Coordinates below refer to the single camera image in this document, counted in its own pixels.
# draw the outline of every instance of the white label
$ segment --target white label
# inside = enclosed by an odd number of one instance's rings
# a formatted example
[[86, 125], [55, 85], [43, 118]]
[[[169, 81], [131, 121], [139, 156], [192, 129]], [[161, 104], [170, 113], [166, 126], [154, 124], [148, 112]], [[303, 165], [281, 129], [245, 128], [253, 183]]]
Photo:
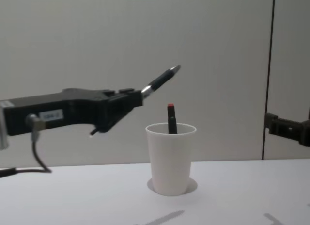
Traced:
[[8, 100], [0, 101], [0, 106], [3, 108], [14, 107], [14, 104]]
[[44, 122], [63, 119], [62, 110], [51, 110], [39, 113], [39, 117]]

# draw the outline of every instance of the gray wall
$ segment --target gray wall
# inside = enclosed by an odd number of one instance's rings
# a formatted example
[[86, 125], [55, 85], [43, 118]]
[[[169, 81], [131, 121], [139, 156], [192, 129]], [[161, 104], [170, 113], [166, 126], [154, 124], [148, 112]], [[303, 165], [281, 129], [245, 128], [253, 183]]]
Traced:
[[[310, 107], [310, 0], [276, 0], [268, 112], [305, 121]], [[310, 158], [296, 141], [266, 136], [266, 159]]]
[[[85, 89], [142, 88], [182, 71], [111, 132], [42, 132], [48, 165], [148, 162], [145, 126], [198, 128], [194, 160], [262, 153], [272, 0], [0, 0], [0, 99]], [[29, 135], [10, 138], [0, 166], [34, 166]]]

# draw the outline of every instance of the cup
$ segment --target cup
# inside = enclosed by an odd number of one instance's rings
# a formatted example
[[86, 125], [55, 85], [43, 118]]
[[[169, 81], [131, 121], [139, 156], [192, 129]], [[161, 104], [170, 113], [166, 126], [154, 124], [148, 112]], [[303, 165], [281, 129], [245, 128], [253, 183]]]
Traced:
[[196, 128], [177, 123], [177, 134], [169, 134], [168, 123], [146, 127], [154, 190], [164, 196], [185, 193], [189, 184], [191, 149]]

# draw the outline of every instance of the table surface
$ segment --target table surface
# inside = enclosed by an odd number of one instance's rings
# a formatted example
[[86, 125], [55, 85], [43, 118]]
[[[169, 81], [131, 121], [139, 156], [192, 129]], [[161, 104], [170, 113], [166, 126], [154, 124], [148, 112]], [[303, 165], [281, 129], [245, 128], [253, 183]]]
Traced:
[[0, 179], [1, 224], [310, 224], [310, 160], [194, 162], [178, 197], [148, 189], [149, 164], [52, 169]]

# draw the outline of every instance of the black marker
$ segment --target black marker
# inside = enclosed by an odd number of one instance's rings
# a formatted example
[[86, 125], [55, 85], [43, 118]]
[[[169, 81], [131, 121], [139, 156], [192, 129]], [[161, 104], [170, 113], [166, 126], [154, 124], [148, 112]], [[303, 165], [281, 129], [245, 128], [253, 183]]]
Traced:
[[143, 90], [141, 91], [143, 99], [146, 99], [150, 94], [155, 92], [158, 88], [160, 88], [165, 82], [170, 80], [179, 70], [181, 66], [174, 66], [173, 68], [168, 69], [155, 80], [150, 82]]
[[168, 104], [168, 130], [169, 134], [177, 134], [177, 126], [176, 126], [176, 118], [175, 118], [175, 111], [174, 111], [174, 104]]

